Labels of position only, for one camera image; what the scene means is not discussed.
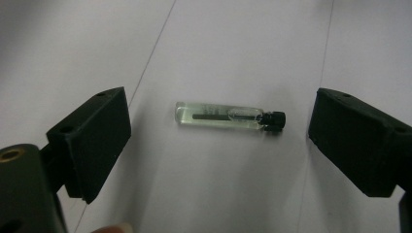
white table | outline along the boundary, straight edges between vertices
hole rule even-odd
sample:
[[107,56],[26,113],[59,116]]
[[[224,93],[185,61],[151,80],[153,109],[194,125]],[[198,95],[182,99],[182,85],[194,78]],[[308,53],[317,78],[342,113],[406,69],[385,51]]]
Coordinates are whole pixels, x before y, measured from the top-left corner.
[[[396,232],[397,188],[364,196],[307,137],[322,87],[412,125],[412,3],[384,0],[4,1],[0,146],[125,86],[132,137],[70,232]],[[177,101],[283,111],[282,134],[179,126]]]

small glass vial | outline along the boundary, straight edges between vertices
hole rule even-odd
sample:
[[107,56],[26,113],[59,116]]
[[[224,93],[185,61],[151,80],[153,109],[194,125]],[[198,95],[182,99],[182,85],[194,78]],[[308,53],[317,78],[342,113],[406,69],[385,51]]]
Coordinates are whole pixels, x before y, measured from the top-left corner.
[[180,124],[264,131],[280,131],[286,122],[282,112],[265,113],[255,108],[186,102],[176,103],[175,119]]

screw hole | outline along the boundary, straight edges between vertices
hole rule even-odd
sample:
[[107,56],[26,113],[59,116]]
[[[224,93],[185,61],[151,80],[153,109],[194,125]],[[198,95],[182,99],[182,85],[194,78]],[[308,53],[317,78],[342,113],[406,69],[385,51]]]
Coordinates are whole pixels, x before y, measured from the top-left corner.
[[60,132],[61,133],[70,133],[71,131],[73,131],[73,127],[72,126],[66,126],[66,127],[62,127],[61,129],[60,129]]
[[5,151],[0,154],[0,162],[9,162],[9,161],[15,160],[18,157],[20,157],[22,154],[24,154],[23,149],[12,149],[9,151]]
[[395,131],[399,133],[406,133],[406,129],[400,127],[395,128]]
[[18,219],[10,220],[0,228],[0,233],[14,233],[23,226],[23,222]]

clear liquid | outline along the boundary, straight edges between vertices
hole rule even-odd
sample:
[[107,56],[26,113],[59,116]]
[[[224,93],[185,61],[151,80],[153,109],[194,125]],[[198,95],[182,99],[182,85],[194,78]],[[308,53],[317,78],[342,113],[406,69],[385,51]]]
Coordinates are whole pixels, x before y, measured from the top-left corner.
[[227,105],[176,103],[175,119],[180,124],[261,129],[258,124],[263,110]]

